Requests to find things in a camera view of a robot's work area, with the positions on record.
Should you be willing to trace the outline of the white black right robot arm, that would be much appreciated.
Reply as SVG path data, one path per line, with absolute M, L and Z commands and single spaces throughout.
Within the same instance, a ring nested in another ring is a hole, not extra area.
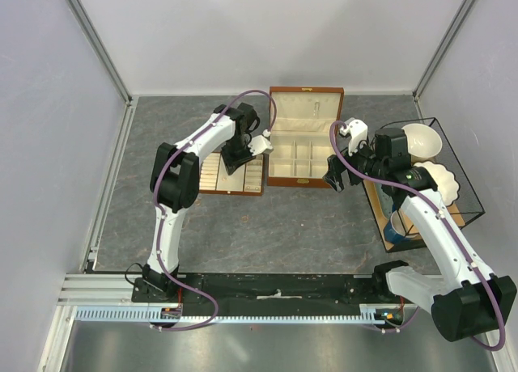
M 381 264 L 370 284 L 372 296 L 380 302 L 396 296 L 413 302 L 431 315 L 441 336 L 450 342 L 497 331 L 495 345 L 480 345 L 493 352 L 502 349 L 516 284 L 509 276 L 498 277 L 469 244 L 449 213 L 435 177 L 413 163 L 405 131 L 381 129 L 371 145 L 362 121 L 336 120 L 330 125 L 329 140 L 333 154 L 325 182 L 340 192 L 346 173 L 352 185 L 380 184 L 395 208 L 417 227 L 442 276 L 434 281 L 402 261 Z

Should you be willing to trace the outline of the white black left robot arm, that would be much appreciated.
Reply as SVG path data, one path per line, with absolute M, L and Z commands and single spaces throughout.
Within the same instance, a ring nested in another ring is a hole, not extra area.
M 175 298 L 179 266 L 180 233 L 187 210 L 197 199 L 201 165 L 216 148 L 227 174 L 254 160 L 257 153 L 249 143 L 260 119 L 249 104 L 236 108 L 218 106 L 210 119 L 181 142 L 159 146 L 151 175 L 150 190 L 155 204 L 156 223 L 153 248 L 143 266 L 142 281 L 161 302 Z

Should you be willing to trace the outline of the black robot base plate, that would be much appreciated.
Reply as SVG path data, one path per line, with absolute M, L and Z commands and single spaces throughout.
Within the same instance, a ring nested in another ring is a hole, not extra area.
M 357 315 L 366 305 L 410 305 L 370 275 L 186 273 L 186 285 L 209 294 L 219 318 Z

